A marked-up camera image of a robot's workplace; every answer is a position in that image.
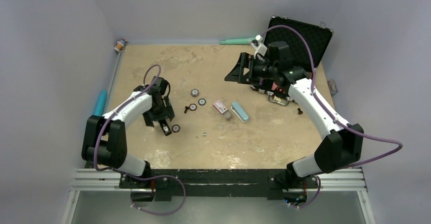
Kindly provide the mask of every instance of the white metal frame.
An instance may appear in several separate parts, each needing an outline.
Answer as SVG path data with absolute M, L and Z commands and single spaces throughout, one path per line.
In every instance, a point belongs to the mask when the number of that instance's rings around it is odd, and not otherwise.
M 375 224 L 370 200 L 368 199 L 366 182 L 361 168 L 337 170 L 329 174 L 319 175 L 321 191 L 355 191 L 358 194 L 366 224 Z M 113 171 L 98 172 L 94 169 L 77 169 L 70 187 L 69 198 L 63 214 L 62 224 L 71 224 L 76 204 L 81 191 L 133 191 L 150 193 L 151 189 L 119 188 L 121 174 Z

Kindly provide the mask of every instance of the black rectangular object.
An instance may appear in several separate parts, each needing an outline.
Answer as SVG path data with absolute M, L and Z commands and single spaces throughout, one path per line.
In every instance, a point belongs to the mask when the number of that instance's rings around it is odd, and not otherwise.
M 332 38 L 333 31 L 331 29 L 274 16 L 271 18 L 268 28 L 275 25 L 286 25 L 298 31 L 310 47 L 314 66 L 317 67 L 319 65 Z M 296 34 L 286 28 L 276 28 L 266 34 L 264 45 L 268 46 L 275 41 L 285 41 L 289 45 L 294 66 L 301 66 L 307 72 L 312 71 L 309 55 L 304 43 Z

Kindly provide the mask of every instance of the wooden table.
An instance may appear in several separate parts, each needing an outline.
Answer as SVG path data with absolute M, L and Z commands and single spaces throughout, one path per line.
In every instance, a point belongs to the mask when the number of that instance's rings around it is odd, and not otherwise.
M 158 63 L 161 76 L 172 86 L 169 98 L 175 118 L 169 125 L 181 127 L 180 132 L 166 137 L 158 125 L 147 127 L 140 117 L 127 130 L 128 152 L 161 169 L 285 168 L 287 163 L 313 153 L 321 139 L 307 115 L 298 115 L 297 104 L 283 107 L 270 103 L 267 95 L 252 91 L 249 85 L 224 81 L 241 52 L 254 50 L 219 45 L 127 46 L 109 109 L 130 96 L 142 84 L 148 67 Z M 333 106 L 322 65 L 317 69 L 316 87 Z M 197 98 L 190 95 L 193 88 L 200 91 Z M 184 107 L 198 104 L 199 98 L 205 98 L 207 104 L 184 114 Z M 225 120 L 212 105 L 217 100 L 228 108 L 238 101 L 249 122 L 242 123 L 235 115 Z

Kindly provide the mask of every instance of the beige table surface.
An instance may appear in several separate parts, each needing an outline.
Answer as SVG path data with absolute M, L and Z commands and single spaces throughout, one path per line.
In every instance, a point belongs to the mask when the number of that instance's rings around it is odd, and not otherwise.
M 147 127 L 140 117 L 127 129 L 128 152 L 160 169 L 285 168 L 313 153 L 321 139 L 307 115 L 298 115 L 297 104 L 273 104 L 249 85 L 224 81 L 241 52 L 254 50 L 219 45 L 127 46 L 110 96 L 110 110 L 142 84 L 150 65 L 158 63 L 161 76 L 172 86 L 169 98 L 175 118 L 168 123 L 181 127 L 180 132 L 166 137 L 158 125 Z M 155 74 L 156 69 L 147 79 Z M 321 64 L 316 77 L 316 87 L 333 106 Z M 200 91 L 197 98 L 190 95 L 193 88 Z M 205 98 L 207 104 L 184 114 L 184 107 L 197 104 L 199 98 Z M 225 120 L 212 105 L 217 100 L 228 108 L 238 101 L 249 122 L 242 123 L 235 115 Z

